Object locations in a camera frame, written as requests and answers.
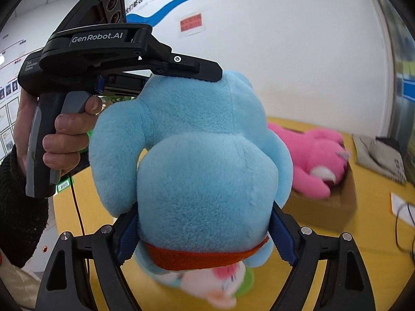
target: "black cable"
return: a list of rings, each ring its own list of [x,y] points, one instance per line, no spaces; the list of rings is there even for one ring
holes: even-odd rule
[[[406,203],[406,205],[405,204],[401,205],[399,207],[399,209],[398,209],[398,213],[396,214],[396,220],[395,220],[395,242],[396,242],[396,246],[398,247],[398,249],[401,252],[408,253],[410,255],[411,260],[412,260],[412,262],[415,265],[415,250],[414,250],[415,236],[414,236],[414,238],[412,240],[412,249],[411,250],[408,250],[408,249],[405,249],[405,248],[401,247],[399,245],[399,242],[398,242],[398,219],[399,219],[399,213],[402,210],[402,208],[405,207],[405,206],[408,208],[409,216],[411,217],[412,223],[415,226],[415,221],[414,221],[414,218],[412,217],[412,213],[411,213],[411,209],[410,209],[410,207],[415,207],[415,206],[413,204],[411,204],[411,203]]]
[[[72,180],[71,172],[69,172],[69,183],[71,184],[73,202],[75,203],[76,213],[78,214],[78,219],[79,219],[80,229],[82,231],[82,236],[85,236],[84,224],[82,223],[82,218],[80,217],[80,211],[79,211],[78,203],[76,201],[75,190],[73,188],[73,180]],[[90,270],[89,270],[89,260],[88,259],[86,260],[86,270],[87,270],[87,273],[88,273],[88,279],[90,279],[91,275],[90,275]]]

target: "red sign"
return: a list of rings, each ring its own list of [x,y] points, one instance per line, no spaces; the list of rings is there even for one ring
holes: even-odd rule
[[[180,21],[180,30],[188,31],[202,26],[202,14],[193,15]]]

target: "wooden table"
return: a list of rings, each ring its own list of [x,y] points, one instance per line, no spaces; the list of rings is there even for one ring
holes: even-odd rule
[[[295,130],[303,131],[312,128],[311,125],[288,120],[270,120]],[[353,140],[350,135],[344,135],[344,140],[345,147],[353,154],[350,166],[358,199],[356,214],[345,231],[353,235],[362,253],[371,279],[377,311],[386,311],[399,296],[414,270],[410,257],[401,253],[395,245],[395,217],[390,212],[390,193],[393,192],[404,200],[415,203],[415,189],[409,183],[399,185],[356,165]],[[96,232],[104,224],[113,223],[112,217],[99,201],[90,168],[75,176],[74,187],[87,234]],[[71,190],[66,189],[56,195],[54,206],[58,231],[69,230],[76,236],[81,235]],[[338,233],[329,230],[313,229],[322,235],[338,236]],[[398,232],[401,244],[409,249],[415,233],[414,229],[399,222]],[[317,299],[325,266],[324,262],[320,262],[304,311],[313,310]],[[283,287],[290,269],[274,251],[264,266],[254,269],[254,288],[248,295],[238,298],[238,305],[234,310],[268,311]],[[141,272],[133,260],[125,263],[123,272],[143,311],[213,310],[204,301],[190,297],[177,289],[155,283]],[[99,310],[108,310],[93,267],[91,285]]]

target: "hand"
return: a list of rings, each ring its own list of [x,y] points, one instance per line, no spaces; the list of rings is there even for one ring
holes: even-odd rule
[[[22,89],[20,105],[14,128],[14,140],[17,150],[17,160],[20,170],[26,175],[27,149],[29,146],[30,128],[37,98]],[[43,148],[46,153],[43,162],[51,169],[62,170],[62,175],[73,170],[79,163],[79,151],[89,144],[87,132],[91,131],[97,122],[97,114],[102,110],[99,97],[91,97],[81,114],[61,114],[56,118],[56,134],[45,136]]]

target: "pink plush bear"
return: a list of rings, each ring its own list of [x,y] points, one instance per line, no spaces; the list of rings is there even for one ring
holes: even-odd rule
[[[340,133],[329,129],[293,132],[268,123],[286,144],[294,165],[293,189],[310,199],[330,196],[330,186],[337,185],[344,176],[351,157],[341,144]]]

